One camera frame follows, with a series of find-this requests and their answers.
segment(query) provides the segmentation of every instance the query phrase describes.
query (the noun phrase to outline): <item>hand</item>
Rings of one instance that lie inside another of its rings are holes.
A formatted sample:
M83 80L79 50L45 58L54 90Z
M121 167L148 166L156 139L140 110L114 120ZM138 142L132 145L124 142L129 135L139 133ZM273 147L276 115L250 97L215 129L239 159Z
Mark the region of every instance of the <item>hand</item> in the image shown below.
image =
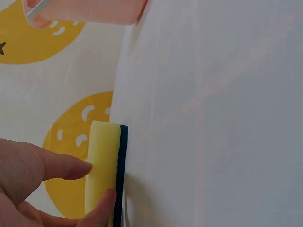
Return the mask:
M115 206L115 190L108 190L97 207L81 220L53 217L25 201L42 181L79 179L91 168L90 163L72 156L0 139L0 226L107 227Z

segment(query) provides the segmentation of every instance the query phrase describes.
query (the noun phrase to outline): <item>lemon print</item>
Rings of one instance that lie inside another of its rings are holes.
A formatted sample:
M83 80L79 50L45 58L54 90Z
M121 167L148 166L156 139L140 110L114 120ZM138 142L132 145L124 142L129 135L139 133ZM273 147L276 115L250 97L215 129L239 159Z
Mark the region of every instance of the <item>lemon print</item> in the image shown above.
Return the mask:
M0 1L0 63L28 64L59 53L81 32L83 22L52 22L44 29L30 26L22 0Z
M43 148L85 160L90 125L93 120L108 122L111 102L112 92L103 92L76 103L53 124ZM76 181L52 179L44 184L53 203L65 217L85 216L85 178Z

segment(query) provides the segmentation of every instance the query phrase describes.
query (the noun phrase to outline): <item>yellow sponge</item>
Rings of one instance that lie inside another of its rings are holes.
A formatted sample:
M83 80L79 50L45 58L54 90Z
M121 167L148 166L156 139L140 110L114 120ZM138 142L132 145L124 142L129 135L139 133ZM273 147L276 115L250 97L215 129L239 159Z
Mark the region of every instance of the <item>yellow sponge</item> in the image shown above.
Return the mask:
M92 211L107 189L115 188L117 200L109 226L120 227L128 128L124 125L93 121L87 161L93 168L86 178L85 212Z

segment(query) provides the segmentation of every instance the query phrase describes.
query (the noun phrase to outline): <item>black star shape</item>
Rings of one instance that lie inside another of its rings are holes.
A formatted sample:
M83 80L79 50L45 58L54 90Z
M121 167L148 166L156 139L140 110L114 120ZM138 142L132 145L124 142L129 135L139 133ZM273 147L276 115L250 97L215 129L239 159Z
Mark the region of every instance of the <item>black star shape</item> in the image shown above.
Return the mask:
M6 44L6 42L3 42L3 43L0 44L0 54L1 55L4 55L3 48L4 48L5 44Z

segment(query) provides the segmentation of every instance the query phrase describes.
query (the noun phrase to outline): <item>pink object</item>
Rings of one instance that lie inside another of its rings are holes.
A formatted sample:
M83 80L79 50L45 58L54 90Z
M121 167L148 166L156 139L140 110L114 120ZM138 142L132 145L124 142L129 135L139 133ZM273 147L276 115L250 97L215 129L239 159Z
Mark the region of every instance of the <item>pink object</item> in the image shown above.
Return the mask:
M27 15L41 0L22 0ZM54 20L130 25L137 22L148 0L52 0L28 22L38 28Z

